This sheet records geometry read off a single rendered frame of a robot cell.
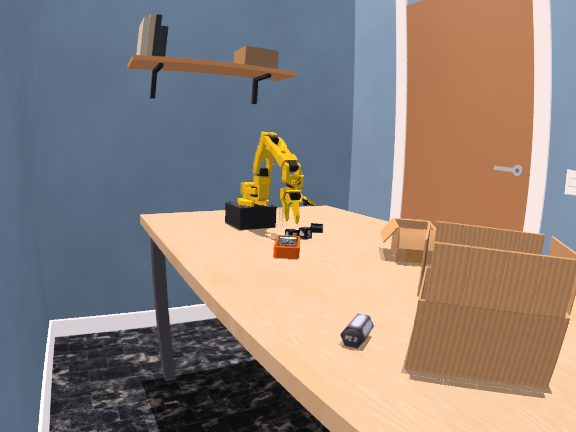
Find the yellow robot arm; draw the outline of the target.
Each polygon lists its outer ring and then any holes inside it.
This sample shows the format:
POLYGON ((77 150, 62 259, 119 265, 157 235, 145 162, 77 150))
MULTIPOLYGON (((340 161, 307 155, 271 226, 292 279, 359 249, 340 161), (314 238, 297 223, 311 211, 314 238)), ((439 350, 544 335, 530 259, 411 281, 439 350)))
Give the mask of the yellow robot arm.
POLYGON ((283 183, 289 188, 295 187, 296 190, 303 188, 304 176, 296 156, 290 153, 284 141, 277 137, 277 134, 265 133, 267 132, 261 132, 260 143, 256 151, 253 167, 253 173, 256 175, 254 176, 254 186, 253 183, 243 183, 243 198, 238 198, 238 201, 240 199, 239 205, 252 207, 255 203, 268 206, 269 185, 271 185, 271 176, 269 175, 272 173, 274 158, 280 168, 283 168, 283 183), (277 148, 276 145, 280 148, 277 148), (264 158, 266 158, 266 168, 260 168, 264 158), (295 176, 289 172, 294 172, 295 176), (254 203, 250 202, 253 200, 254 203))

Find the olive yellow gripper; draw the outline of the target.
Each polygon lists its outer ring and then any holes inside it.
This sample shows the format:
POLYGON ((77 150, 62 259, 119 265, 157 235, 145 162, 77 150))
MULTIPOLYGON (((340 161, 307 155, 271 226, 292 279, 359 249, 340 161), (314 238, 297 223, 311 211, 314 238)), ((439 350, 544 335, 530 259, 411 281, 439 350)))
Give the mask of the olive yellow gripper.
POLYGON ((304 201, 303 204, 305 206, 316 205, 307 197, 302 198, 302 194, 300 192, 301 192, 301 190, 296 190, 295 187, 294 188, 289 188, 289 187, 281 188, 281 190, 280 190, 280 199, 281 199, 282 206, 283 206, 284 217, 285 217, 285 220, 287 222, 289 220, 290 205, 291 205, 291 208, 293 211, 294 220, 295 220, 296 224, 299 223, 299 219, 300 219, 299 204, 302 203, 302 201, 304 201))

